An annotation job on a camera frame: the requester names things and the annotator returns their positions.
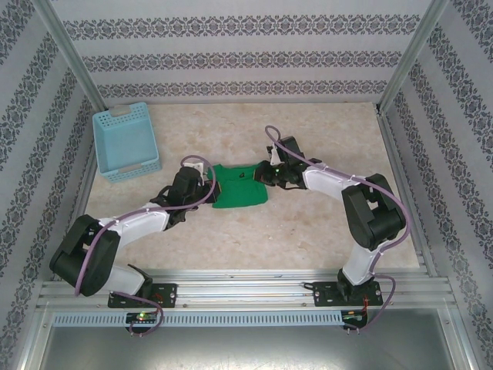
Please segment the blue basket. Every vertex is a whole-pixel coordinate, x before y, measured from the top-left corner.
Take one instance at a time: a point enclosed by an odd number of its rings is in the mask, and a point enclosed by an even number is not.
[[[145,103],[92,116],[99,173],[112,183],[161,170],[159,152]]]

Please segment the marble floor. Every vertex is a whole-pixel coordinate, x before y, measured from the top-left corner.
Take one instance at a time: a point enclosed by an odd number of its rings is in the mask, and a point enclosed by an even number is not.
[[[149,106],[163,169],[111,184],[96,174],[86,213],[110,217],[141,207],[173,182],[179,161],[199,154],[211,163],[267,160],[265,125],[292,135],[306,157],[347,173],[381,173],[397,191],[370,103],[182,104]],[[267,203],[229,210],[202,205],[186,222],[151,234],[117,254],[120,263],[165,269],[339,268],[353,239],[342,203],[321,193],[268,188]],[[378,267],[418,267],[410,238]]]

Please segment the robotic arm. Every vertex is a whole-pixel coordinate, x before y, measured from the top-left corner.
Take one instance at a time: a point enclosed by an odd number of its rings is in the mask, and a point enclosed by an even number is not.
[[[279,143],[304,158],[292,136],[281,139]],[[337,290],[348,301],[353,293],[364,290],[373,281],[373,267],[382,248],[405,228],[402,210],[390,197],[353,180],[353,177],[347,180],[325,171],[327,166],[317,159],[309,161],[316,166],[308,166],[275,144],[268,146],[267,151],[270,162],[261,163],[255,173],[257,181],[285,190],[318,191],[343,202],[355,243],[349,260],[337,276]],[[378,173],[365,180],[392,193],[385,177]]]
[[[87,214],[77,218],[52,257],[50,269],[75,287],[86,259],[84,244],[90,245],[101,229],[113,223],[97,241],[83,275],[80,292],[86,297],[104,290],[148,298],[152,278],[137,267],[114,264],[116,252],[141,237],[168,230],[185,221],[186,212],[197,207],[179,210],[161,208],[194,204],[211,191],[212,184],[212,181],[204,180],[195,168],[184,166],[175,176],[173,185],[164,187],[157,197],[122,220],[119,220],[121,217],[96,220]],[[216,185],[205,203],[214,203],[219,192],[220,188]]]
[[[402,210],[388,195],[368,186],[375,184],[392,194],[382,175],[374,174],[359,182],[353,177],[343,178],[324,170],[327,166],[317,159],[309,161],[314,166],[302,161],[304,155],[292,136],[277,143],[294,156],[278,148],[276,143],[268,146],[270,161],[263,161],[259,165],[255,180],[285,190],[318,191],[344,204],[355,244],[348,262],[337,276],[337,290],[345,301],[349,301],[351,296],[360,294],[373,281],[373,267],[382,250],[405,228],[406,220]],[[124,217],[101,220],[89,215],[81,216],[51,259],[50,269],[74,287],[79,282],[80,292],[85,296],[104,290],[148,298],[153,285],[152,278],[137,267],[114,264],[117,250],[147,234],[168,230],[185,221],[186,212],[195,210],[193,205],[209,193],[206,203],[214,203],[220,187],[217,185],[212,188],[212,182],[205,181],[200,171],[184,166],[175,176],[173,185],[163,188],[157,197],[139,210]],[[169,206],[182,208],[163,209]],[[93,255],[83,269],[88,253],[84,244],[94,244],[96,235],[103,228],[105,231],[94,245]]]

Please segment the green cloth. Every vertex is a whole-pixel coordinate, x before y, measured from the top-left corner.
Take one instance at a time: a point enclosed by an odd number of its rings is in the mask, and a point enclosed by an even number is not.
[[[213,208],[235,208],[255,206],[267,202],[267,189],[263,183],[253,179],[258,164],[243,167],[214,166],[216,181],[220,185],[221,194]],[[210,170],[207,177],[212,179]]]

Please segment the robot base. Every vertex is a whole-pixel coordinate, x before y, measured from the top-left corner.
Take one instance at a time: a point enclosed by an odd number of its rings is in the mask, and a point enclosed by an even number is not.
[[[380,285],[376,281],[365,283],[364,288],[354,290],[347,298],[342,296],[336,281],[305,283],[304,288],[314,293],[315,307],[381,306],[384,303]]]
[[[162,308],[175,308],[176,284],[152,284],[146,292],[146,299],[155,301]],[[151,304],[136,301],[134,299],[110,293],[108,298],[109,308],[154,308]]]

